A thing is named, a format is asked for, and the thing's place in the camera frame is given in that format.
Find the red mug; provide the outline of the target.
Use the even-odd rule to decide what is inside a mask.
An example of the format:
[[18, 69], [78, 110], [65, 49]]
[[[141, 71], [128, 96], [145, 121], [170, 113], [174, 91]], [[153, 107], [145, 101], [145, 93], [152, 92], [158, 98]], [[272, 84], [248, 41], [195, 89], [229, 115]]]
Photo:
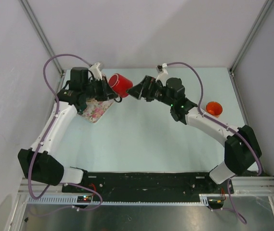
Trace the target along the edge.
[[129, 94], [127, 90], [133, 87], [133, 82], [124, 77], [121, 74], [113, 74], [109, 80], [108, 84], [111, 89], [118, 95], [119, 100], [114, 99], [115, 102], [120, 103], [123, 98], [127, 97]]

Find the orange mug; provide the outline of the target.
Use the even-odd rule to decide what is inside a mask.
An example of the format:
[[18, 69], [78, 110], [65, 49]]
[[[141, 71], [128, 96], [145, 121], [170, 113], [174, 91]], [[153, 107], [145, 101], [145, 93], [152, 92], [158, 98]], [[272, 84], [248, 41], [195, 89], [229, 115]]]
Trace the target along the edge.
[[206, 105], [206, 111], [212, 116], [218, 118], [223, 112], [223, 107], [218, 102], [209, 102]]

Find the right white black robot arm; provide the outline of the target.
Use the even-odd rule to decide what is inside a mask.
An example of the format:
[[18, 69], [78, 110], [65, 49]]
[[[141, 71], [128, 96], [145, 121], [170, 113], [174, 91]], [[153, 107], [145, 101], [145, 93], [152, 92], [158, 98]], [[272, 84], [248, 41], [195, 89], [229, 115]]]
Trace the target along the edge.
[[197, 104], [186, 98], [181, 79], [170, 77], [163, 84], [157, 78], [145, 76], [127, 93], [137, 100], [157, 100], [170, 106], [170, 114], [175, 121], [201, 130], [224, 147], [224, 160], [209, 172], [205, 181], [209, 192], [216, 193], [227, 179], [241, 175], [253, 163], [260, 164], [262, 153], [254, 130], [248, 125], [229, 126], [199, 109]]

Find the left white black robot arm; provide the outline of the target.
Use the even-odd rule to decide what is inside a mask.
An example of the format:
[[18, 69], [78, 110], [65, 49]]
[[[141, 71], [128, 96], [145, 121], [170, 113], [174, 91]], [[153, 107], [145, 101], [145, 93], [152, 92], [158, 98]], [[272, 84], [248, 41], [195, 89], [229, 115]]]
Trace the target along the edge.
[[70, 79], [56, 94], [55, 104], [43, 131], [29, 149], [21, 149], [18, 160], [23, 174], [33, 181], [56, 186], [72, 183], [84, 192], [90, 181], [84, 170], [60, 160], [58, 147], [73, 118], [81, 116], [96, 123], [117, 97], [102, 73], [102, 64], [89, 68], [74, 67], [68, 71]]

